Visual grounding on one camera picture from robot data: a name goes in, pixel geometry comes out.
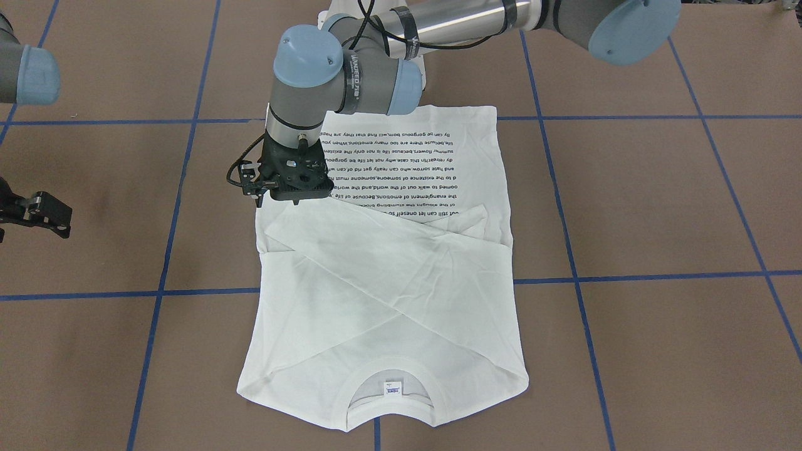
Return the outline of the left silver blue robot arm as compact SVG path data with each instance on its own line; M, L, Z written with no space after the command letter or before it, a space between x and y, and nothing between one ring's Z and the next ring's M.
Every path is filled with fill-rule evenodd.
M319 28L298 24L280 37L257 162L240 156L228 182L253 198L298 203L330 196L319 136L329 113L407 115L424 76L415 59L475 48L512 31L549 29L607 63L653 54L676 27L679 1L427 1L333 14Z

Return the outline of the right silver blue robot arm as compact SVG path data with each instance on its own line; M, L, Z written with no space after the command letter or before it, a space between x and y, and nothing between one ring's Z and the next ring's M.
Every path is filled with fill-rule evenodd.
M52 105L60 97L61 75L55 57L44 48L21 43L12 22L1 14L1 102L3 105ZM45 191L31 197L14 192L1 180L3 224L49 229L61 239L71 235L73 209Z

